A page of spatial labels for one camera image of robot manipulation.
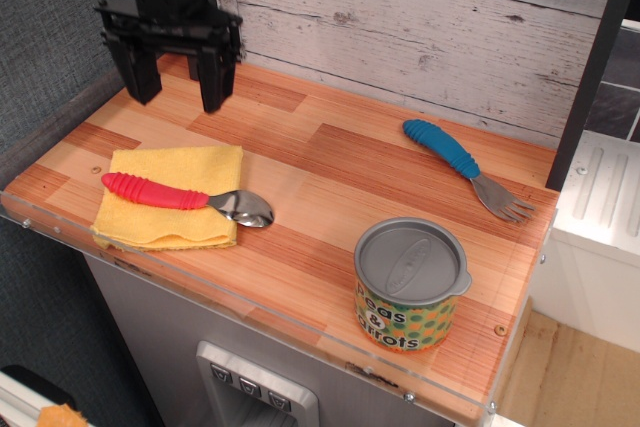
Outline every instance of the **light wood floor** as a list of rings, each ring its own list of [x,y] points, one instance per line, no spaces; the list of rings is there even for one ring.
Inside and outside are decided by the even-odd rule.
[[[526,427],[640,426],[640,354],[535,311],[522,330],[500,415]]]

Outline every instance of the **fork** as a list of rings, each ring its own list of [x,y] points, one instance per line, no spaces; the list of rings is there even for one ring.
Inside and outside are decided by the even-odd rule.
[[[491,213],[509,222],[523,222],[531,218],[527,210],[533,211],[535,207],[482,174],[471,154],[440,127],[420,119],[407,120],[402,127],[409,138],[429,147],[460,175],[469,179],[480,202]]]

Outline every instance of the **blue fork handle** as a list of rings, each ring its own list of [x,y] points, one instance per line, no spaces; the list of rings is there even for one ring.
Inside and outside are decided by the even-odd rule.
[[[402,128],[410,139],[436,152],[463,177],[475,179],[480,175],[480,167],[471,154],[437,125],[414,119],[407,120]]]

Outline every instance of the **gray can lid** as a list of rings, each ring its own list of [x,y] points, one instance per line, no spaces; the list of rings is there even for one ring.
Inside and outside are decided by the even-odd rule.
[[[386,220],[365,232],[355,264],[367,288],[409,306],[461,295],[471,285],[460,242],[439,225],[413,217]]]

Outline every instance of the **metal spoon head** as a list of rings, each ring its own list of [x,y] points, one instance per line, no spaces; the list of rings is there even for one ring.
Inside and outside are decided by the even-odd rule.
[[[209,197],[209,205],[229,220],[246,227],[267,227],[273,223],[271,206],[248,190],[233,190]]]

